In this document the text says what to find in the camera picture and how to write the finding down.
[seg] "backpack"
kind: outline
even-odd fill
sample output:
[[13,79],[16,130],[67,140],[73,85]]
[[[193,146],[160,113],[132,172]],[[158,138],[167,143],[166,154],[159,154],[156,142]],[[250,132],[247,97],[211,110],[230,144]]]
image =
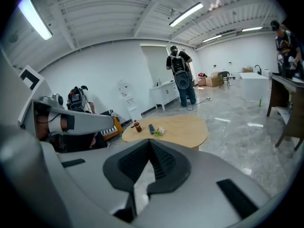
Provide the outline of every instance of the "backpack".
[[186,73],[186,63],[185,60],[179,55],[180,51],[176,53],[176,56],[170,54],[172,72],[174,74],[176,85],[180,89],[187,89],[190,84],[189,77]]
[[170,54],[171,57],[171,67],[172,67],[172,71],[173,73],[178,73],[180,71],[186,71],[186,63],[185,60],[179,56],[180,51],[178,51],[176,53],[176,56],[173,56],[172,54]]
[[70,91],[66,99],[67,109],[76,112],[85,112],[86,96],[77,86]]

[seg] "wooden table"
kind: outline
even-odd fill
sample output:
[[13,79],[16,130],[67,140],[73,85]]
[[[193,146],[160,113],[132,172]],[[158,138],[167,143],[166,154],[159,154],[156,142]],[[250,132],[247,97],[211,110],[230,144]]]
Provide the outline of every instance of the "wooden table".
[[[291,102],[293,103],[291,113],[287,109],[289,93],[291,93]],[[275,146],[278,147],[285,136],[295,137],[300,139],[294,149],[296,151],[304,140],[304,83],[272,74],[267,116],[270,115],[272,107],[277,108],[286,124]]]
[[[205,121],[197,115],[176,115],[158,118],[145,118],[139,120],[142,127],[140,133],[135,128],[129,126],[123,133],[123,140],[131,142],[140,139],[159,139],[183,145],[188,148],[198,150],[208,136],[208,130]],[[154,129],[158,127],[165,129],[164,136],[150,134],[149,125]]]

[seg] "glossy floor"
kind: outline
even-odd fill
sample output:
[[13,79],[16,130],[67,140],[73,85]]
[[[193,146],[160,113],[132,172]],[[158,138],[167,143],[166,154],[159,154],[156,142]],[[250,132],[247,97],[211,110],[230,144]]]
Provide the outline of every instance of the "glossy floor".
[[[209,135],[199,147],[200,151],[212,153],[228,161],[240,171],[255,179],[270,196],[281,192],[294,174],[303,156],[303,146],[294,152],[298,139],[285,138],[278,148],[284,127],[281,116],[273,108],[266,117],[268,100],[245,102],[241,97],[239,81],[232,80],[230,89],[196,87],[196,96],[203,103],[193,111],[180,107],[179,100],[166,105],[166,110],[155,109],[144,117],[161,117],[177,114],[197,114],[205,119]],[[122,144],[121,137],[111,141],[111,146]],[[140,212],[148,203],[146,187],[154,182],[152,165],[149,163],[135,184],[137,209]]]

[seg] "white cabinet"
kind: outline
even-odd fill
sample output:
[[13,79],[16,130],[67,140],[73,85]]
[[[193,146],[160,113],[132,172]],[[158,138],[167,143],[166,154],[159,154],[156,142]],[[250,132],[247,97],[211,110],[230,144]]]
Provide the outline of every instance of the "white cabinet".
[[257,73],[240,73],[240,84],[242,98],[246,101],[259,103],[262,97],[262,104],[267,105],[270,98],[269,79]]
[[157,107],[157,104],[162,105],[163,110],[165,110],[165,104],[180,96],[175,82],[168,82],[160,86],[152,87],[150,94],[155,106]]

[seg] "ceiling beam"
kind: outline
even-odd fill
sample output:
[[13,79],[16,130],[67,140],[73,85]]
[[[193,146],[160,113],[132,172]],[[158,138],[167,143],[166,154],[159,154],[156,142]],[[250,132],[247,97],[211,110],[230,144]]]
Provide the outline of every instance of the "ceiling beam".
[[75,50],[76,47],[73,42],[73,38],[67,28],[67,24],[61,12],[58,0],[46,0],[48,8],[54,18],[54,21],[58,25],[62,36],[65,38],[66,42],[69,44],[72,50]]
[[[228,4],[226,6],[220,7],[218,9],[212,10],[209,13],[206,13],[200,17],[198,17],[197,19],[195,19],[194,21],[199,24],[207,19],[210,19],[212,16],[217,16],[220,14],[224,14],[227,11],[236,9],[238,7],[241,6],[246,6],[246,5],[251,5],[251,4],[259,4],[259,3],[266,3],[266,2],[271,2],[272,0],[242,0],[242,1],[238,1],[238,2],[234,2],[231,4]],[[190,22],[187,25],[185,25],[184,27],[180,28],[179,30],[175,31],[171,36],[170,39],[174,40],[177,36],[179,36],[180,34],[184,33],[185,31],[187,31],[188,29],[192,28],[193,26],[195,26],[194,23]]]
[[[221,28],[214,29],[212,31],[209,31],[209,34],[212,37],[213,35],[220,33],[222,31],[225,31],[225,30],[235,29],[238,27],[249,27],[249,26],[254,26],[254,25],[260,25],[262,22],[265,22],[263,18],[245,20],[245,21],[233,23],[233,24],[221,27]],[[188,43],[189,43],[189,45],[191,45],[191,44],[193,44],[199,40],[203,40],[203,39],[206,39],[206,35],[200,35],[200,36],[190,40]]]
[[234,37],[224,38],[224,39],[221,39],[221,40],[218,40],[218,41],[214,41],[213,43],[209,43],[207,45],[202,45],[202,46],[198,47],[197,49],[195,49],[195,51],[199,51],[199,50],[202,50],[204,48],[211,47],[211,46],[219,44],[219,43],[223,43],[225,41],[235,40],[235,39],[239,39],[239,38],[243,38],[243,37],[249,37],[249,36],[266,35],[266,34],[269,34],[269,35],[273,34],[274,35],[274,32],[271,31],[271,30],[270,31],[261,31],[261,32],[255,32],[255,33],[250,33],[250,34],[237,35],[237,36],[234,36]]
[[[94,47],[94,46],[98,46],[99,44],[102,43],[108,43],[108,42],[114,42],[114,41],[123,41],[123,40],[145,40],[145,42],[149,42],[149,44],[156,44],[159,45],[159,42],[161,41],[164,45],[169,45],[169,37],[168,38],[157,38],[157,37],[151,37],[151,36],[143,36],[143,37],[133,37],[133,34],[125,34],[125,35],[109,35],[106,37],[101,37],[101,38],[96,38],[94,41],[90,41],[87,43],[83,43],[79,49],[83,49],[86,47]],[[189,46],[186,43],[180,42],[180,41],[172,41],[173,43],[176,43],[177,45],[184,45],[184,46]],[[42,69],[44,69],[45,67],[47,67],[48,65],[52,64],[53,62],[59,60],[60,58],[67,56],[68,54],[71,54],[73,52],[76,52],[76,50],[70,50],[68,52],[65,52],[59,56],[54,56],[54,55],[50,55],[49,58],[45,58],[43,57],[39,62],[35,63],[35,64],[31,64],[31,67],[33,67],[33,69],[37,72],[40,72]]]
[[268,12],[267,12],[267,14],[266,14],[266,16],[265,16],[265,19],[264,19],[263,22],[261,23],[261,26],[263,26],[264,22],[266,21],[266,19],[267,19],[269,13],[270,13],[270,11],[272,10],[273,7],[274,7],[274,3],[271,4],[271,6],[270,6],[270,8],[269,8],[269,10],[268,10]]
[[156,9],[156,7],[160,4],[161,0],[152,0],[148,6],[143,11],[142,15],[140,16],[139,20],[137,21],[135,28],[133,30],[133,36],[136,37],[138,35],[138,32],[141,28],[141,26],[144,24],[144,22],[149,18],[150,14]]

